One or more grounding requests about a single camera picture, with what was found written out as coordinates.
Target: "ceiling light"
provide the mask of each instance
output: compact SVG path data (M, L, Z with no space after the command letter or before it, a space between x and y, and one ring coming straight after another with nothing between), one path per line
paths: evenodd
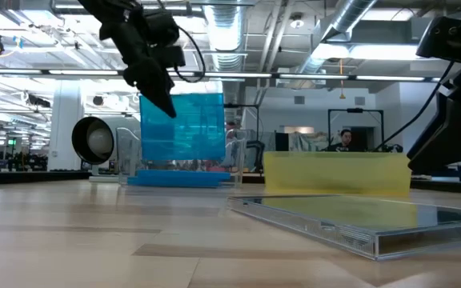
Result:
M417 45L357 45L350 58L366 60L415 60Z
M56 5L56 9L84 9L82 5Z
M293 13L291 17L289 17L289 19L291 20L291 27L298 29L301 26L303 26L302 16L303 14L300 12Z
M138 93L133 95L133 102L134 103L139 103L140 102L140 97L138 96Z
M49 70L49 73L55 75L118 75L116 70Z
M184 77L194 77L195 76L195 73L193 72L182 72L182 71L179 71L179 73L184 76ZM168 75L170 77L178 77L177 75L177 72L172 72L172 71L168 71Z
M403 82L421 82L424 77L399 77L399 76L357 76L357 80L367 81L403 81Z
M231 73L231 72L206 72L206 77L220 78L270 78L270 73Z
M346 46L332 45L332 44L319 44L311 54L311 58L316 59L329 59L329 58L348 58L350 52Z
M30 98L30 96L28 95L28 91L24 90L23 92L21 92L21 101L28 101L28 99Z
M303 20L294 20L293 22L291 22L291 27L295 29L298 29L301 26L303 26Z
M41 74L40 70L33 69L0 69L0 74Z
M280 74L284 79L317 79L317 80L346 80L346 75L325 75L325 74Z

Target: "metal duct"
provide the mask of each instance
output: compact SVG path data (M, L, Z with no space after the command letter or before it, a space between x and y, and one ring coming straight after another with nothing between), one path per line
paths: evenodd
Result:
M204 6L204 14L208 23L210 46L218 51L237 51L243 42L243 23L245 8L242 6ZM217 71L242 71L243 59L240 55L213 54L214 68ZM223 82L225 103L236 103L239 100L240 82Z
M377 0L341 0L337 3L331 26L339 33L346 33L357 25Z
M376 3L377 0L340 0L332 16L328 27L317 27L316 30L323 31L318 35L318 43L322 39L334 37L337 34L345 34L357 25L366 12ZM298 73L315 74L318 72L325 59L313 58L312 55L300 66Z

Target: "blue plastic container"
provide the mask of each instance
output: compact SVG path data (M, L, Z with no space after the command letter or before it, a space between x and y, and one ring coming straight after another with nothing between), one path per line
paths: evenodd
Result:
M223 94L172 95L170 118L140 97L143 160L219 160L225 157Z
M164 187L218 187L221 181L229 180L227 172L140 170L137 177L129 177L128 185Z

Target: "table surface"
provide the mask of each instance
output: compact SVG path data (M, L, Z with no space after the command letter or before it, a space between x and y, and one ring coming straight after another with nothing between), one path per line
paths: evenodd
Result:
M461 286L461 247L373 262L226 209L262 192L1 185L0 287ZM461 207L461 194L411 200Z

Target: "black frame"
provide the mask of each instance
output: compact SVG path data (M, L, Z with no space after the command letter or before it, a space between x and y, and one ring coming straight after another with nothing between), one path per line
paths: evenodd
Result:
M331 144L331 114L334 111L338 112L347 112L347 113L354 113L354 114L362 114L364 112L376 112L380 114L380 129L382 134L382 142L385 140L385 131L383 127L383 110L376 110L376 109L361 109L361 108L349 108L349 109L329 109L327 113L327 121L328 121L328 146Z

